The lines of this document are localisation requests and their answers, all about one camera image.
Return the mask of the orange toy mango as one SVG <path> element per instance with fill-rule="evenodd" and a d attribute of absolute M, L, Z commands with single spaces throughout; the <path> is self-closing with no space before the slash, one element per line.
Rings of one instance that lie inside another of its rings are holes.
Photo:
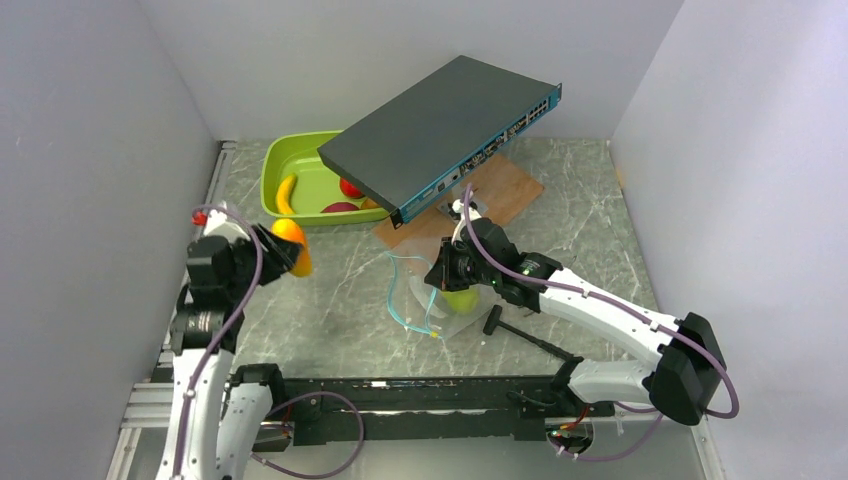
<path fill-rule="evenodd" d="M 298 244 L 301 249 L 297 260 L 290 270 L 296 277 L 307 277 L 313 272 L 309 243 L 303 229 L 292 219 L 277 219 L 271 226 L 271 232 L 286 241 Z"/>

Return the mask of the green toy pear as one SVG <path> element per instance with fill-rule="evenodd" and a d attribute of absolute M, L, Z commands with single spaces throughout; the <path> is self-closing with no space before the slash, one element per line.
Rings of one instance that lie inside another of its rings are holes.
<path fill-rule="evenodd" d="M 441 295 L 448 307 L 457 315 L 470 315 L 479 303 L 479 293 L 475 287 L 458 291 L 442 291 Z"/>

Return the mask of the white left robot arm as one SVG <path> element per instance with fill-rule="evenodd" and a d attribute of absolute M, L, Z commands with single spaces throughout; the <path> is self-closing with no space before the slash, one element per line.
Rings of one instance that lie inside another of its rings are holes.
<path fill-rule="evenodd" d="M 159 479 L 239 479 L 264 420 L 288 394 L 273 363 L 232 366 L 244 307 L 257 287 L 311 271 L 308 243 L 255 225 L 187 248 L 189 281 L 171 323 L 173 395 Z"/>

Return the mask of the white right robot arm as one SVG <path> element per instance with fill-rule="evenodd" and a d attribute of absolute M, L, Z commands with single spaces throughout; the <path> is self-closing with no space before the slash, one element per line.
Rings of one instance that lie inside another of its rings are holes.
<path fill-rule="evenodd" d="M 640 307 L 580 278 L 538 252 L 521 252 L 488 218 L 445 237 L 426 284 L 443 292 L 487 286 L 507 303 L 580 325 L 622 347 L 631 360 L 597 362 L 572 356 L 551 388 L 557 411 L 574 415 L 587 404 L 650 405 L 665 417 L 695 426 L 729 377 L 710 322 Z"/>

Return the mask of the clear zip top bag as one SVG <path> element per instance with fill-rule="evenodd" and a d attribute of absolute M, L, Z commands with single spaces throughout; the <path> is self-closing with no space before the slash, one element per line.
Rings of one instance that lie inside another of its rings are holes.
<path fill-rule="evenodd" d="M 387 293 L 387 310 L 405 329 L 447 340 L 484 319 L 496 303 L 495 294 L 481 286 L 477 308 L 470 315 L 457 315 L 440 290 L 424 283 L 439 249 L 436 237 L 412 238 L 389 250 L 392 276 Z"/>

